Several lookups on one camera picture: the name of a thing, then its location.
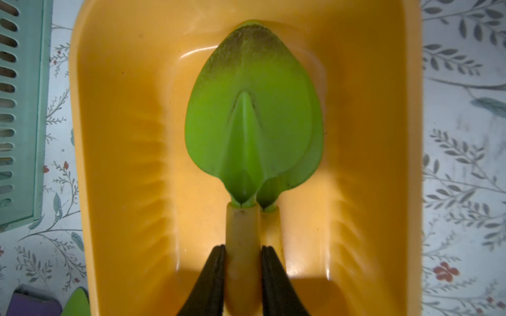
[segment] leaf pattern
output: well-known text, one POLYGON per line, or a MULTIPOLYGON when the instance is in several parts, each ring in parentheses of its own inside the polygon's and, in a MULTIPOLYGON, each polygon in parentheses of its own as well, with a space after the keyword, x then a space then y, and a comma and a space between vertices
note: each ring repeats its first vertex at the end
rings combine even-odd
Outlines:
POLYGON ((85 244, 82 242, 81 236, 79 236, 79 234, 76 233, 76 232, 73 232, 70 236, 71 236, 72 240, 74 241, 74 243, 76 244, 76 246, 79 249, 81 249, 81 251, 84 251, 85 250, 85 244))
POLYGON ((488 97, 476 98, 471 104, 478 108, 483 108, 500 117, 506 118, 506 103, 488 97))

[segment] purple object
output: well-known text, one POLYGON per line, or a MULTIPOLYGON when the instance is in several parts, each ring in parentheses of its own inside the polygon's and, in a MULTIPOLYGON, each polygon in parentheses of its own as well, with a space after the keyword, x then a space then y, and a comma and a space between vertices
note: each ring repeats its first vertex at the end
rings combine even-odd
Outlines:
POLYGON ((60 316, 62 306, 53 300, 44 300, 14 292, 6 316, 60 316))

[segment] mint green plastic basket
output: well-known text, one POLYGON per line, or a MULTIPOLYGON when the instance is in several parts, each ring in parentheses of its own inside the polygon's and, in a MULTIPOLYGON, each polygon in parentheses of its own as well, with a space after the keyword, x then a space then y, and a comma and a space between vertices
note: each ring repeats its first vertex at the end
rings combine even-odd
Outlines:
POLYGON ((0 1, 0 232, 40 218, 52 6, 0 1))

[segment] red flower pattern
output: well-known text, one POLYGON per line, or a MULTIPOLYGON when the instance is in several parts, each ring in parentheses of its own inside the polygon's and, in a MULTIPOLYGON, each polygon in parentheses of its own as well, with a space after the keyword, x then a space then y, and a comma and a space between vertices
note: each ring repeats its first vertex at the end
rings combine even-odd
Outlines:
POLYGON ((433 271, 439 281, 445 280, 447 282, 451 282, 453 281, 453 276, 460 275, 460 271, 457 268, 450 267, 450 265, 446 262, 440 263, 433 271))

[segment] white patterned surface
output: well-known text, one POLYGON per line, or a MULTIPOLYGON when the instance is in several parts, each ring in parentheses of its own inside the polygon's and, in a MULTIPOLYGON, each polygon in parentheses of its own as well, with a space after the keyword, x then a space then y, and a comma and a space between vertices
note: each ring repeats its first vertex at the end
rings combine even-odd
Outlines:
MULTIPOLYGON (((505 3, 420 2, 426 59, 424 315, 506 315, 505 3)), ((66 97, 68 43, 80 4, 54 3, 44 218, 32 229, 0 235, 0 316, 19 284, 45 289, 62 304, 76 287, 86 286, 66 97)))

